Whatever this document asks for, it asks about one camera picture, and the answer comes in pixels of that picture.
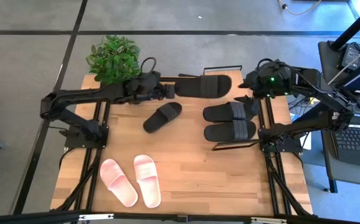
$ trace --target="wooden tabletop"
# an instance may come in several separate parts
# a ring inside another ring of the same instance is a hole
[[[242,83],[239,70],[209,72],[206,75],[228,75],[231,91],[220,99],[207,100],[176,96],[172,100],[145,101],[140,105],[111,105],[108,125],[110,132],[102,161],[114,159],[136,189],[139,199],[135,206],[124,207],[107,190],[98,176],[92,210],[94,212],[166,213],[199,215],[273,215],[264,155],[258,145],[251,148],[211,151],[214,142],[206,141],[204,128],[212,123],[202,117],[206,106],[233,101],[236,96],[251,96],[252,92],[237,88]],[[86,75],[82,89],[98,88],[93,75]],[[161,105],[175,101],[182,105],[181,114],[153,134],[143,129],[143,123]],[[285,97],[272,100],[275,122],[291,123]],[[76,113],[91,119],[95,104],[78,105]],[[263,107],[265,122],[268,117]],[[259,127],[258,117],[252,120]],[[156,163],[162,203],[149,209],[144,205],[135,180],[133,159],[149,155]],[[69,196],[78,183],[84,149],[75,149],[63,159],[55,186],[51,208],[56,208]],[[287,186],[303,207],[311,212],[305,177],[300,161],[282,153]],[[280,211],[283,203],[277,188]]]

